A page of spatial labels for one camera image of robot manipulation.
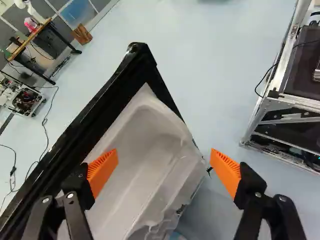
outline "bolt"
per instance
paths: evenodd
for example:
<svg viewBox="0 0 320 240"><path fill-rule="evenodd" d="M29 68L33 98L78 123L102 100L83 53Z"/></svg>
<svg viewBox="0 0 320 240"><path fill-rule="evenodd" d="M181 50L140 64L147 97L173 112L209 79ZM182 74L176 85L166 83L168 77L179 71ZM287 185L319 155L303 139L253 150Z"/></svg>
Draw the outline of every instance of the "bolt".
<svg viewBox="0 0 320 240"><path fill-rule="evenodd" d="M45 204L45 203L49 202L49 200L50 199L48 197L46 197L45 199L42 200L42 203Z"/></svg>
<svg viewBox="0 0 320 240"><path fill-rule="evenodd" d="M285 196L279 196L280 201L282 202L286 202L287 198Z"/></svg>
<svg viewBox="0 0 320 240"><path fill-rule="evenodd" d="M261 193L260 192L256 192L255 194L254 194L257 198L261 198Z"/></svg>

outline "black cable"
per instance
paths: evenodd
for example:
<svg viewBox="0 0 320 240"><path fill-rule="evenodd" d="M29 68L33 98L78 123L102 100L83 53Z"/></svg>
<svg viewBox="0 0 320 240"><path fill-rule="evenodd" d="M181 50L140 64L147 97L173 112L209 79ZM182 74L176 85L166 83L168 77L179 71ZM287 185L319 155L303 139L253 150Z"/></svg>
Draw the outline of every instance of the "black cable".
<svg viewBox="0 0 320 240"><path fill-rule="evenodd" d="M54 60L54 58L47 58L45 55L43 55L41 52L39 52L35 46L32 45L32 43L30 42L30 45L34 48L34 50L37 51L38 54L40 54L42 57L44 57L45 59L48 59L48 60Z"/></svg>
<svg viewBox="0 0 320 240"><path fill-rule="evenodd" d="M295 48L299 47L299 46L303 46L303 45L306 45L306 44L312 44L312 43L316 43L316 42L320 42L320 38L317 39L317 40L313 40L313 41L305 41L305 42L301 42L301 43L298 43L297 45L293 46L292 50L294 50ZM274 68L275 66L277 66L278 63L272 65L265 73L265 75L263 76L263 78L260 80L260 82L255 86L254 88L254 92L255 94L257 94L260 98L263 98L264 96L261 96L258 92L257 92L257 88L259 87L259 85L263 82L263 80L266 78L266 76L268 75L269 71Z"/></svg>
<svg viewBox="0 0 320 240"><path fill-rule="evenodd" d="M48 115L49 115L49 113L50 113L50 111L51 111L51 108L52 108L52 106L53 106L53 102L54 102L55 96L56 96L56 94L57 94L57 92L58 92L58 90L59 90L59 87L58 87L58 86L51 86L51 87L35 86L34 88L43 88L43 89L53 89L53 88L56 88L56 91L54 92L54 94L53 94L53 96L52 96L52 99L51 99L51 102L50 102L50 107L49 107L47 113L45 114L44 119L42 120L42 123L41 123L41 125L42 125L42 127L43 127L43 129L44 129L45 137L46 137L45 149L44 149L44 151L42 152L42 154L40 155L39 160L34 161L34 162L30 165L30 167L29 167L29 169L28 169L28 171L27 171L27 173L26 173L26 175L25 175L24 181L27 180L28 175L29 175L29 173L30 173L33 165L39 163L39 161L42 159L43 155L45 154L45 152L46 152L47 149L48 149L48 146L49 146L49 137L48 137L48 133L47 133L47 129L46 129L45 125L46 125L46 123L48 122L48 118L47 118L47 117L48 117ZM10 194L17 192L19 189L15 189L15 188L16 188L16 170L17 170L17 168L16 168L16 163L17 163L17 153L16 153L16 151L15 151L14 149L12 149L12 148L9 147L9 146L2 145L2 144L0 144L0 146L5 147L5 148L8 148L8 149L12 150L13 153L14 153L13 167L12 167L12 170L10 171L10 181L9 181L9 183L10 183L10 192L9 192L7 195L5 195L4 198L3 198L3 201L2 201L1 206L0 206L0 212L1 212L1 210L2 210L2 208L3 208L3 206L4 206L4 203L5 203L5 201L6 201L6 198L7 198Z"/></svg>
<svg viewBox="0 0 320 240"><path fill-rule="evenodd" d="M42 125L42 127L43 127L43 129L44 129L44 134L45 134L45 138L46 138L45 149L43 150L42 154L40 155L39 160L34 161L34 162L31 164L31 166L29 167L29 169L28 169L28 171L27 171L27 173L26 173L26 175L25 175L24 181L27 180L28 175L29 175L29 172L30 172L32 166L33 166L34 164L38 164L38 163L41 161L42 157L44 156L44 154L46 153L46 151L47 151L47 149L48 149L48 146L49 146L49 137L48 137L48 132L47 132L47 129L46 129L46 126L45 126L45 125L46 125L46 123L48 122L48 118L47 118L47 117L48 117L48 115L49 115L49 113L50 113L50 111L51 111L51 108L52 108L52 105L53 105L55 96L56 96L56 94L57 94L57 92L58 92L58 90L59 90L59 87L58 87L58 86L48 86L48 87L47 87L47 86L34 86L34 88L42 88L42 89L53 89L53 88L56 88L56 91L54 92L54 94L53 94L53 96L52 96L52 99L51 99L51 102L50 102L50 107L49 107L49 109L48 109L48 111L47 111L46 115L44 116L44 118L43 118L43 120L42 120L42 123L41 123L41 125Z"/></svg>
<svg viewBox="0 0 320 240"><path fill-rule="evenodd" d="M2 144L0 144L0 146L5 147L5 148L7 148L7 149L10 149L10 150L13 151L13 153L14 153L13 167L12 167L12 169L11 169L11 171L10 171L10 177L11 177L11 176L15 173L15 171L17 170L17 168L16 168L17 153L16 153L16 151L15 151L14 149L12 149L12 148L9 147L9 146L2 145Z"/></svg>
<svg viewBox="0 0 320 240"><path fill-rule="evenodd" d="M58 66L56 66L55 70L50 75L50 77L55 77L60 72L60 70L69 62L70 58L70 55L67 56Z"/></svg>
<svg viewBox="0 0 320 240"><path fill-rule="evenodd" d="M266 76L268 75L268 73L270 72L270 70L272 70L272 69L273 69L275 66L277 66L277 65L278 65L278 63L273 64L273 65L266 71L266 73L264 74L264 76L263 76L263 78L260 80L260 82L255 86L254 92L255 92L255 94L257 94L260 98L263 98L264 95L261 96L261 95L257 92L257 88L258 88L259 85L263 82L263 80L266 78Z"/></svg>
<svg viewBox="0 0 320 240"><path fill-rule="evenodd" d="M292 50L295 49L296 47L299 47L299 46L303 46L305 44L312 44L312 43L316 43L316 42L320 42L320 38L317 39L317 40L313 40L313 41L305 41L305 42L301 42L301 43L298 43L297 45L294 45Z"/></svg>

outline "metal cart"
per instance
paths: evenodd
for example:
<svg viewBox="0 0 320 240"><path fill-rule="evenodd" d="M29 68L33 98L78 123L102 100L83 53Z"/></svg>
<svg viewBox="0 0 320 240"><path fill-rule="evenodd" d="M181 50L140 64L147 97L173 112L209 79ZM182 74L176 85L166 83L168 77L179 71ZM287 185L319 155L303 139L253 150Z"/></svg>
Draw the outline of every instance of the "metal cart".
<svg viewBox="0 0 320 240"><path fill-rule="evenodd" d="M41 92L16 79L0 81L0 106L24 117L36 116L36 110L46 99Z"/></svg>
<svg viewBox="0 0 320 240"><path fill-rule="evenodd" d="M303 26L305 17L310 16L306 13L311 2L297 1L274 68L267 75L240 144L319 174L320 27Z"/></svg>

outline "floor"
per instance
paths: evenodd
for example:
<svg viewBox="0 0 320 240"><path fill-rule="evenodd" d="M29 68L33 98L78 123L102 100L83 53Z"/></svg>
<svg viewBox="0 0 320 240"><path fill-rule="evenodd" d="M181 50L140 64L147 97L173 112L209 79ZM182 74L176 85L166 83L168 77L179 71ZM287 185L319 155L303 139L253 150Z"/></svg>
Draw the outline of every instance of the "floor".
<svg viewBox="0 0 320 240"><path fill-rule="evenodd" d="M279 50L294 6L295 0L121 0L59 77L46 124L50 146L113 74L128 44L148 43L204 157L209 159L213 147L250 164L267 181L269 195L281 193L294 200L307 238L318 239L320 193L315 190L320 178L239 147L257 100L254 87ZM0 144L17 152L17 186L45 146L41 121L48 107L35 119L15 117L0 136ZM4 196L13 157L5 150L1 154ZM179 229L191 240L229 240L240 217L213 175L205 179ZM264 227L260 239L268 235Z"/></svg>

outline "pink object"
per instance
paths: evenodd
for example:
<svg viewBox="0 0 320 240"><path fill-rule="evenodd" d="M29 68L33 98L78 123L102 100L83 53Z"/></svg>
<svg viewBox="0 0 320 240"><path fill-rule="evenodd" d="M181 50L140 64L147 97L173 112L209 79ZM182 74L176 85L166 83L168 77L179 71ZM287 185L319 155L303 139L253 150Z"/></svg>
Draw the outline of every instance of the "pink object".
<svg viewBox="0 0 320 240"><path fill-rule="evenodd" d="M32 19L31 17L26 17L24 19L24 25L28 28L30 33L34 32L38 27L36 20Z"/></svg>

